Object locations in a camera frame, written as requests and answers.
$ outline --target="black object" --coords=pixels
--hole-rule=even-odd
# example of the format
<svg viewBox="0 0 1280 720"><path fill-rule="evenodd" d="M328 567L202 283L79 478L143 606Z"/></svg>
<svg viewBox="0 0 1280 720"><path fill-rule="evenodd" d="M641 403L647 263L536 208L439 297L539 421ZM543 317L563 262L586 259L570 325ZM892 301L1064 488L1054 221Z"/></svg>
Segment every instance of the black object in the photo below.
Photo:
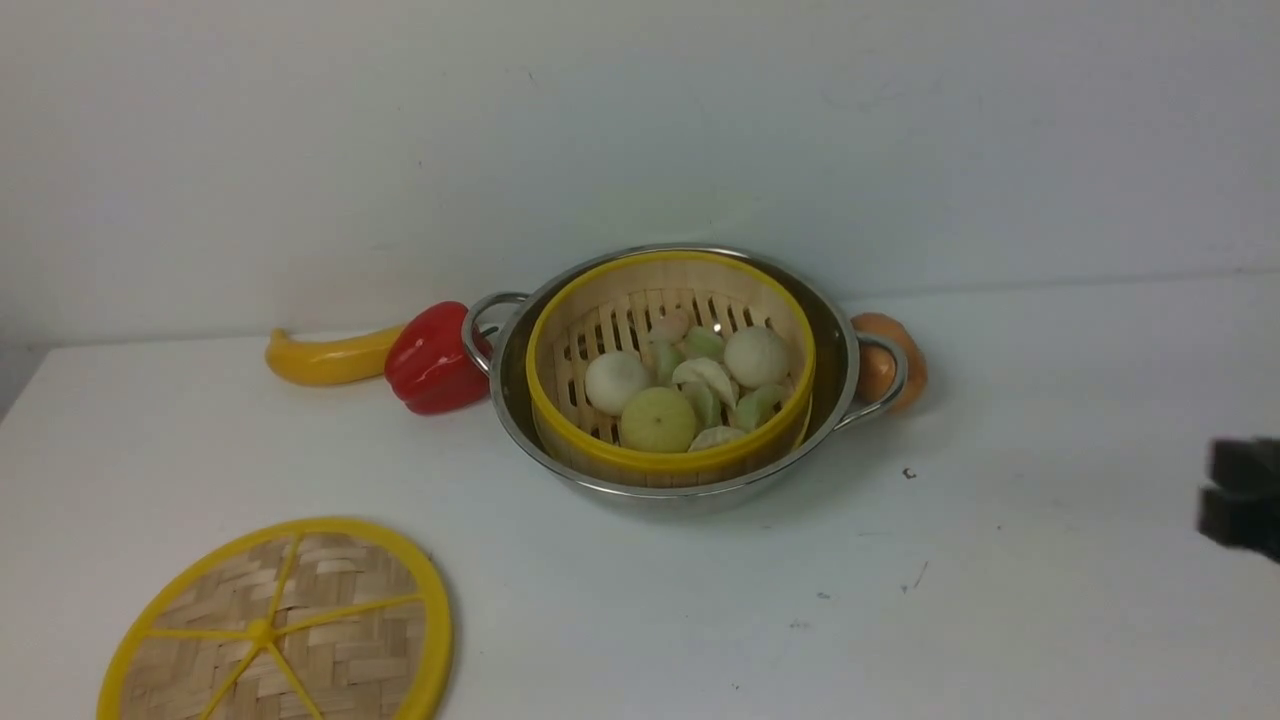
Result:
<svg viewBox="0 0 1280 720"><path fill-rule="evenodd" d="M1280 562L1280 439L1216 439L1201 491L1199 532Z"/></svg>

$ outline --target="white wall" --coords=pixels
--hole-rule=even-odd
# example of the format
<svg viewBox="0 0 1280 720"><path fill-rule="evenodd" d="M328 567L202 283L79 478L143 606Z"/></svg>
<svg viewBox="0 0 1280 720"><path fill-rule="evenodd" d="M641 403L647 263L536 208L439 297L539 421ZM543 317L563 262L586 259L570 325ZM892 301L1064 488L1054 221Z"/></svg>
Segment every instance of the white wall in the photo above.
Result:
<svg viewBox="0 0 1280 720"><path fill-rule="evenodd" d="M36 374L45 352L42 347L0 345L0 420Z"/></svg>
<svg viewBox="0 0 1280 720"><path fill-rule="evenodd" d="M1277 37L1275 0L9 0L0 341L370 325L675 238L838 296L1280 268Z"/></svg>

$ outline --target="red bell pepper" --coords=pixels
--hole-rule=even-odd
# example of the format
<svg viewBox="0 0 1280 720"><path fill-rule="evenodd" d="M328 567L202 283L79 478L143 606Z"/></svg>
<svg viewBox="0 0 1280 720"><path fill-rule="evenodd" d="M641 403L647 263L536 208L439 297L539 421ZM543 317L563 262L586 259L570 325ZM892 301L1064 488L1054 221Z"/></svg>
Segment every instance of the red bell pepper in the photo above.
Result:
<svg viewBox="0 0 1280 720"><path fill-rule="evenodd" d="M392 345L383 375L411 413L436 415L466 407L489 393L489 378L462 347L467 306L447 301L413 318ZM489 341L476 331L476 347L488 357Z"/></svg>

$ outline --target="bamboo steamer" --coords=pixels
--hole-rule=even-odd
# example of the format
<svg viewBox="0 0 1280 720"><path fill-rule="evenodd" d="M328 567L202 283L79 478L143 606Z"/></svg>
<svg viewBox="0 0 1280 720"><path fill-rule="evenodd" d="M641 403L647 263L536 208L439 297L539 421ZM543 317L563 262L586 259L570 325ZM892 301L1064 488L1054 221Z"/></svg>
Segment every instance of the bamboo steamer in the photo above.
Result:
<svg viewBox="0 0 1280 720"><path fill-rule="evenodd" d="M763 427L735 442L686 454L620 445L617 418L586 401L591 360L609 351L639 355L650 368L649 331L667 313L726 340L765 325L791 348L790 396ZM622 258L584 272L545 306L525 357L534 420L548 452L564 465L634 487L694 487L764 468L804 439L814 377L814 337L796 300L768 274L712 252L672 250Z"/></svg>
<svg viewBox="0 0 1280 720"><path fill-rule="evenodd" d="M361 520L266 528L207 555L116 650L99 720L420 720L452 655L444 585Z"/></svg>

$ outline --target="stainless steel pot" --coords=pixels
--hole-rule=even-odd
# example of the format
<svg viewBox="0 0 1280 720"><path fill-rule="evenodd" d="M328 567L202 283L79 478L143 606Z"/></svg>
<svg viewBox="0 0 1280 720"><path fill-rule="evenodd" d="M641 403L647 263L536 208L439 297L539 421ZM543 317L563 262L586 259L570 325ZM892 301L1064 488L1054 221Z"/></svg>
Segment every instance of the stainless steel pot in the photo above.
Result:
<svg viewBox="0 0 1280 720"><path fill-rule="evenodd" d="M534 428L532 409L529 398L529 382L525 377L525 352L534 322L547 302L579 274L600 265L628 258L663 250L698 250L727 255L749 263L768 273L795 296L804 307L813 327L818 346L817 370L814 374L813 409L809 428L800 447L786 457L754 473L740 475L731 480L690 488L641 488L599 480L579 473L547 455L538 432ZM516 313L507 319L502 332L494 341L492 357L485 357L476 347L474 329L480 315L498 305L518 305ZM796 275L777 260L767 259L742 250L714 245L677 243L646 245L618 252L602 255L581 265L570 268L532 295L522 292L498 292L481 299L471 306L462 325L462 342L467 355L485 374L489 375L489 395L498 410L502 427L516 441L516 445L568 487L611 505L623 505L631 509L672 512L703 512L722 510L737 505L760 491L777 483L791 466L827 439L835 430L874 418L897 400L906 383L906 356L892 341L867 333L856 333L849 324L849 318L833 302ZM854 389L858 386L858 345L868 342L883 347L893 356L897 377L893 378L884 397L870 405L854 402Z"/></svg>

